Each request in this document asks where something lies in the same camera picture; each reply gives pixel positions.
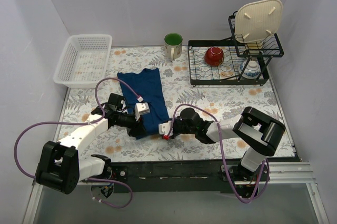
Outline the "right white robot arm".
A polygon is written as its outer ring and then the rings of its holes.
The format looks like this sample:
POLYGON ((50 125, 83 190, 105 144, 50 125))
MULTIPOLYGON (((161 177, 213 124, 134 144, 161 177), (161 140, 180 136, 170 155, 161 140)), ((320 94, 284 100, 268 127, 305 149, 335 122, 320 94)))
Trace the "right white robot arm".
POLYGON ((170 121, 168 131, 162 134, 169 138, 180 134, 193 134, 204 144, 221 140, 241 138, 248 146, 237 165, 235 173, 243 180, 253 179, 266 157, 275 155, 285 132, 285 125, 271 116, 251 107, 231 119, 222 121, 203 120, 193 108, 185 108, 170 121))

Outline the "blue t shirt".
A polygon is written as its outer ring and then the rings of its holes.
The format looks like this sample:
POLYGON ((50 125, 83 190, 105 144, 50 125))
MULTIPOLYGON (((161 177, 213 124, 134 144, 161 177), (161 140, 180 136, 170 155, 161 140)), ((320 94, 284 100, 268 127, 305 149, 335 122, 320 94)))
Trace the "blue t shirt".
POLYGON ((146 136, 158 134, 158 125, 170 119, 165 105, 159 69, 143 69, 138 74, 117 73, 117 78, 130 86, 126 87, 123 83, 121 84, 123 96, 131 107, 128 113, 133 111, 137 102, 136 96, 131 92, 132 90, 140 95, 150 108, 150 112, 142 116, 146 132, 137 135, 135 138, 139 140, 146 136))

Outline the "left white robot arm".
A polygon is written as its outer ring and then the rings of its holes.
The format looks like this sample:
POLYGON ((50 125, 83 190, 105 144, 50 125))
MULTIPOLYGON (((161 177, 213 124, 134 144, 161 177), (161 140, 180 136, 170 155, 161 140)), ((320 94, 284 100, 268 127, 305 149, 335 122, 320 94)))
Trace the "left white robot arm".
POLYGON ((80 155, 112 126, 126 128, 132 137, 144 133, 141 116, 149 113, 149 105, 139 98, 132 113, 128 113, 127 109, 123 96, 111 94, 107 102, 91 112, 83 126, 57 142, 48 141, 43 146, 37 166, 36 182, 69 194, 80 181, 89 178, 108 181, 113 175, 110 158, 93 154, 87 159, 80 159, 80 155))

